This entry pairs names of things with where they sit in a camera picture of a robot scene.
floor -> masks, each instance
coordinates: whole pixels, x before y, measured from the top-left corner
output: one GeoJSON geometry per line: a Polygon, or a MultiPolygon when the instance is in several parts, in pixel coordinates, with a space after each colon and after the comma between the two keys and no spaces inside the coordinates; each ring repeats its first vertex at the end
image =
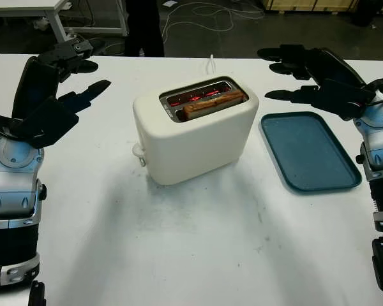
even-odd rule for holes
{"type": "MultiPolygon", "coordinates": [[[[113,1],[106,13],[101,9],[101,3],[97,0],[92,2],[96,26],[119,25],[113,1]]],[[[212,0],[210,3],[214,3],[214,7],[201,7],[203,4],[180,0],[177,6],[167,8],[162,5],[164,2],[158,0],[161,28],[166,23],[168,25],[168,31],[163,34],[167,57],[209,57],[213,54],[215,57],[247,58],[256,57],[259,48],[298,43],[308,48],[328,47],[346,59],[383,60],[383,16],[375,18],[374,26],[357,27],[350,23],[348,15],[255,13],[259,9],[249,0],[212,0]],[[230,14],[220,8],[221,5],[254,13],[234,11],[238,15],[230,14]]],[[[63,12],[62,18],[64,24],[74,26],[79,25],[77,20],[83,21],[80,16],[75,6],[73,10],[63,12]]],[[[108,37],[108,44],[112,46],[107,53],[121,54],[122,40],[120,37],[108,37]]],[[[50,29],[46,32],[34,30],[28,18],[8,18],[6,24],[0,25],[0,53],[37,54],[54,43],[50,29]]]]}

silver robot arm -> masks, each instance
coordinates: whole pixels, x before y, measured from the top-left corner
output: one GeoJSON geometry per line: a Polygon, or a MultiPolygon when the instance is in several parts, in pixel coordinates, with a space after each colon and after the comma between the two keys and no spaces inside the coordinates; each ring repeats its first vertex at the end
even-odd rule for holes
{"type": "MultiPolygon", "coordinates": [[[[296,91],[277,90],[267,98],[311,104],[315,108],[354,120],[363,136],[357,163],[363,164],[376,212],[377,231],[383,232],[383,79],[366,84],[342,59],[326,48],[307,50],[301,45],[281,45],[258,51],[260,58],[274,61],[272,71],[296,79],[314,79],[316,85],[296,91]]],[[[383,290],[383,237],[373,240],[373,267],[383,290]]]]}
{"type": "Polygon", "coordinates": [[[38,275],[38,226],[41,202],[47,195],[37,177],[43,148],[76,125],[76,113],[90,107],[110,82],[102,80],[84,92],[59,98],[57,88],[71,73],[97,70],[96,63],[85,60],[93,50],[89,41],[71,40],[30,57],[11,117],[0,116],[0,287],[31,282],[38,275]]]}
{"type": "Polygon", "coordinates": [[[38,224],[47,190],[37,173],[43,160],[43,149],[0,136],[0,286],[39,272],[38,224]]]}
{"type": "MultiPolygon", "coordinates": [[[[363,136],[358,163],[363,164],[369,181],[376,212],[373,213],[375,228],[383,232],[383,93],[376,92],[373,103],[354,124],[363,136]]],[[[383,290],[383,237],[372,242],[373,266],[379,287],[383,290]]]]}

black pants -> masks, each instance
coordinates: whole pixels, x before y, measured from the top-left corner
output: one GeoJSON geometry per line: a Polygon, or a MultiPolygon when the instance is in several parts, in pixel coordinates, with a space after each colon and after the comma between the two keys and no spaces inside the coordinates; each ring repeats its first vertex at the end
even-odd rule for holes
{"type": "Polygon", "coordinates": [[[125,56],[164,57],[160,34],[160,17],[156,0],[125,0],[129,14],[129,35],[125,41],[125,56]]]}

white desk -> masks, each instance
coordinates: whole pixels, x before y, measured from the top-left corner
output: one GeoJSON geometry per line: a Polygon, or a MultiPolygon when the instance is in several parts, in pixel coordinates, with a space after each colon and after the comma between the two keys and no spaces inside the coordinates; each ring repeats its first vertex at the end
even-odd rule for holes
{"type": "MultiPolygon", "coordinates": [[[[11,114],[27,58],[0,55],[0,114],[11,114]]],[[[217,59],[218,72],[238,75],[260,98],[243,155],[162,187],[132,156],[138,140],[132,101],[153,87],[204,74],[207,61],[94,60],[96,73],[72,76],[59,94],[104,78],[112,85],[46,149],[39,173],[49,196],[38,280],[49,305],[383,306],[371,260],[371,241],[380,233],[366,181],[351,191],[295,194],[278,176],[258,129],[267,113],[311,110],[355,156],[362,139],[351,122],[263,98],[306,82],[274,74],[261,60],[217,59]]],[[[366,81],[383,77],[383,62],[349,62],[366,81]]],[[[1,293],[0,306],[25,306],[27,299],[28,290],[1,293]]]]}
{"type": "Polygon", "coordinates": [[[58,12],[67,0],[0,0],[0,17],[46,16],[57,41],[68,40],[58,12]]]}

blue tray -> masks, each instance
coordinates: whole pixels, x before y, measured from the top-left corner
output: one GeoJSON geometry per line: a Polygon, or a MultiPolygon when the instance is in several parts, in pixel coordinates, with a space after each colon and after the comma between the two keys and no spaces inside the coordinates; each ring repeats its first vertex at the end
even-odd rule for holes
{"type": "Polygon", "coordinates": [[[261,126],[285,180],[293,189],[324,191],[361,183],[359,170],[316,113],[272,113],[263,116],[261,126]]]}

